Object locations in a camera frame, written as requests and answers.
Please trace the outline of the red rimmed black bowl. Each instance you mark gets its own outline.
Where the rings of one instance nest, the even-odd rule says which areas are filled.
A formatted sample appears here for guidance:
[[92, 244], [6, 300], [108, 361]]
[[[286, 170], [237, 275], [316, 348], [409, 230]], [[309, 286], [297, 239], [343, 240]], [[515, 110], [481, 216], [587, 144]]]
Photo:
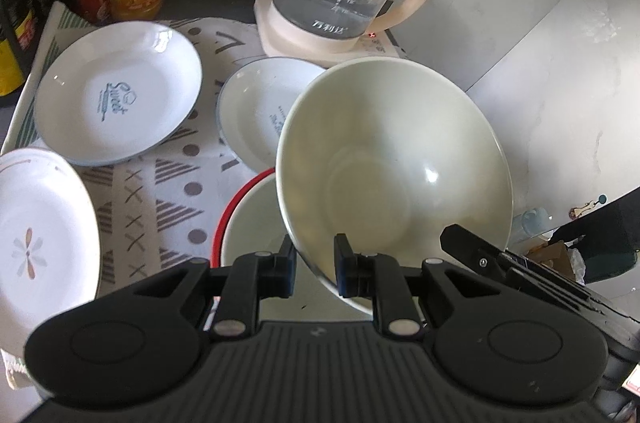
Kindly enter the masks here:
[[[285, 235], [276, 176], [273, 169], [268, 169], [244, 184], [224, 210], [215, 233], [212, 263], [226, 267], [244, 254], [277, 253]], [[292, 296], [262, 301], [260, 319], [328, 322], [371, 318], [332, 294], [300, 256], [296, 265]]]

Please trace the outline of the large cream white bowl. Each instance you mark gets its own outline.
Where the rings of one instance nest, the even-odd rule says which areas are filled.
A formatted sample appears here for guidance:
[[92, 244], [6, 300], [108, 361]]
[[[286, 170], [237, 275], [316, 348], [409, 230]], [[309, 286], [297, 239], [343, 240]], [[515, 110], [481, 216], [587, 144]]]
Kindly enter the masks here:
[[337, 289], [333, 242], [416, 266], [460, 225], [504, 249], [512, 178], [482, 111], [456, 84], [406, 59], [335, 65], [294, 102], [277, 149], [280, 212], [300, 257]]

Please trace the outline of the white Bakery plate blue rim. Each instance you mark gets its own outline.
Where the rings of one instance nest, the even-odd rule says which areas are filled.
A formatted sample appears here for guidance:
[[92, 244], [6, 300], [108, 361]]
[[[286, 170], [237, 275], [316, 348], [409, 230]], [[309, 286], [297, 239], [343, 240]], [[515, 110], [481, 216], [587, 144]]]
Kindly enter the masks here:
[[276, 165], [288, 112], [323, 72], [305, 60], [265, 58], [239, 68], [224, 83], [216, 105], [221, 139], [253, 172]]

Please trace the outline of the white plate flower pattern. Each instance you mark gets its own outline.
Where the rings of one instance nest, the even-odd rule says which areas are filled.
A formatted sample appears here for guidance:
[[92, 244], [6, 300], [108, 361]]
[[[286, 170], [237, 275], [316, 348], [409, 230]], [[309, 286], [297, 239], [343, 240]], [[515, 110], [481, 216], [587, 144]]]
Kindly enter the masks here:
[[96, 298], [100, 236], [90, 195], [62, 156], [13, 150], [0, 179], [1, 348], [21, 357], [42, 322]]

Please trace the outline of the white Sweet plate blue rim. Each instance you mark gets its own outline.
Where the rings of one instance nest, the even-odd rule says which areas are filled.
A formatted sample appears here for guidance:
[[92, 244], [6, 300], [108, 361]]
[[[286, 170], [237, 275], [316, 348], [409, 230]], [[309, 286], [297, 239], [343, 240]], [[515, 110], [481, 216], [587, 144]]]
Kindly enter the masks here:
[[42, 76], [34, 119], [43, 143], [70, 163], [129, 160], [169, 137], [194, 108], [201, 58], [180, 32], [154, 22], [98, 28]]

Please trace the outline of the cream kettle heating base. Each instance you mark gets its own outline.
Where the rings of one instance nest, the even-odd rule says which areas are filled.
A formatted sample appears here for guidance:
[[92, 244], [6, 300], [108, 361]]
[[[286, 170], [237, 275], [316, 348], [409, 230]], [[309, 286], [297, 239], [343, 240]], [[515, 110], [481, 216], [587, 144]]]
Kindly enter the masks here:
[[268, 57], [303, 59], [323, 68], [359, 58], [400, 57], [386, 33], [347, 40], [324, 38], [285, 19], [272, 0], [255, 0], [254, 15], [262, 50]]

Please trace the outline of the dark oil bottle yellow label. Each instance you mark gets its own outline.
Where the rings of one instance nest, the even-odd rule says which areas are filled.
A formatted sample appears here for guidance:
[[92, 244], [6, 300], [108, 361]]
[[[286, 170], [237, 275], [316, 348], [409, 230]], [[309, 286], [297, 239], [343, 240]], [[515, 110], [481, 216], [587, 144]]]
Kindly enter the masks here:
[[[38, 31], [46, 19], [44, 0], [4, 0], [4, 3], [22, 53], [33, 56], [37, 49]], [[25, 80], [17, 57], [6, 35], [1, 32], [1, 96], [12, 94]]]

